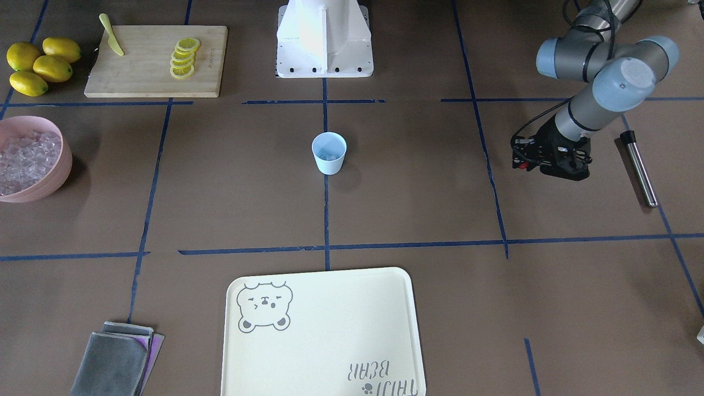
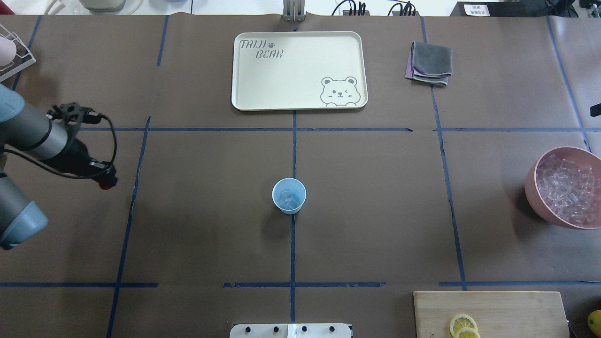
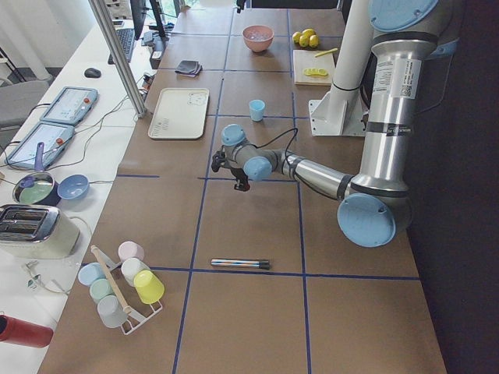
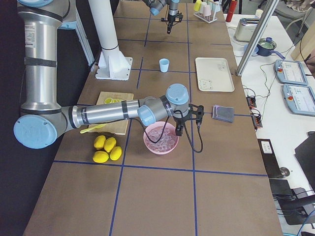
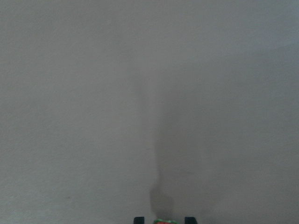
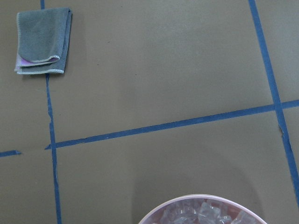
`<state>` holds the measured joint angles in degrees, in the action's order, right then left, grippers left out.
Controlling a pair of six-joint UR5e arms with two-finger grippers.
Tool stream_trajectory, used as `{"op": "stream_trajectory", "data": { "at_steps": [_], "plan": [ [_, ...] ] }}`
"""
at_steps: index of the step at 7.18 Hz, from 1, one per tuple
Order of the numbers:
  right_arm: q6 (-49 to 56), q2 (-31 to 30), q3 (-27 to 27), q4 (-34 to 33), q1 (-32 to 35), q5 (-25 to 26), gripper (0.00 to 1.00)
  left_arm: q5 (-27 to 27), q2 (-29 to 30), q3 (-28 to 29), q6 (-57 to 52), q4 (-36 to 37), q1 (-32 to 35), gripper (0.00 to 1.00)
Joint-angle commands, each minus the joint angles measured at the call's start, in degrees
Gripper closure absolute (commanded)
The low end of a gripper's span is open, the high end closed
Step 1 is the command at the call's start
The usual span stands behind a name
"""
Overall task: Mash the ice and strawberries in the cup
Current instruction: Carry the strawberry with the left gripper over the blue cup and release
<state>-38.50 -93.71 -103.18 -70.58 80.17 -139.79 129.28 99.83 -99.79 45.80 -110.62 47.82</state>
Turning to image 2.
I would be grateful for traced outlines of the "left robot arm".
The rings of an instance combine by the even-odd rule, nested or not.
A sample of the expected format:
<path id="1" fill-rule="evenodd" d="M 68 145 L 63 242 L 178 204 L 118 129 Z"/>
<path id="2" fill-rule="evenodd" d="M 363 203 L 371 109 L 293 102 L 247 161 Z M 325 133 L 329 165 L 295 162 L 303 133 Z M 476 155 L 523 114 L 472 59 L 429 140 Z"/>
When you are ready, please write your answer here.
<path id="1" fill-rule="evenodd" d="M 46 176 L 92 180 L 102 190 L 116 186 L 115 167 L 118 142 L 113 122 L 105 114 L 78 103 L 54 105 L 46 113 L 33 107 L 19 93 L 1 87 L 1 249 L 16 248 L 48 225 L 39 206 L 13 181 L 11 174 L 22 165 L 36 167 Z M 112 138 L 109 160 L 93 158 L 87 145 L 78 139 L 86 125 L 108 124 Z"/>

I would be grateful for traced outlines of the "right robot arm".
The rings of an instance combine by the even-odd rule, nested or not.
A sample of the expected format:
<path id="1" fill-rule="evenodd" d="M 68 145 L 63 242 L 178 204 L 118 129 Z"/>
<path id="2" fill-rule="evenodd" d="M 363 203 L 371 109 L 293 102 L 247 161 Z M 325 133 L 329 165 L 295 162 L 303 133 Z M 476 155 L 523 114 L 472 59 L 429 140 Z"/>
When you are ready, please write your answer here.
<path id="1" fill-rule="evenodd" d="M 590 106 L 590 117 L 600 117 L 601 116 L 601 103 Z"/>

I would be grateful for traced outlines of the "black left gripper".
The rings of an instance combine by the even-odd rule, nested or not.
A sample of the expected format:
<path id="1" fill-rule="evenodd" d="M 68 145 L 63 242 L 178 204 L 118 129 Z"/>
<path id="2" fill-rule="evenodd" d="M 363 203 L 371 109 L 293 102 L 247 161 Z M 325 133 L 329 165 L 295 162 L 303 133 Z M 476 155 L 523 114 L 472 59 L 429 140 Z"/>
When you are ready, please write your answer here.
<path id="1" fill-rule="evenodd" d="M 47 166 L 62 174 L 92 178 L 116 186 L 118 178 L 113 163 L 99 162 L 89 156 L 87 146 L 75 138 L 56 156 L 47 160 Z"/>

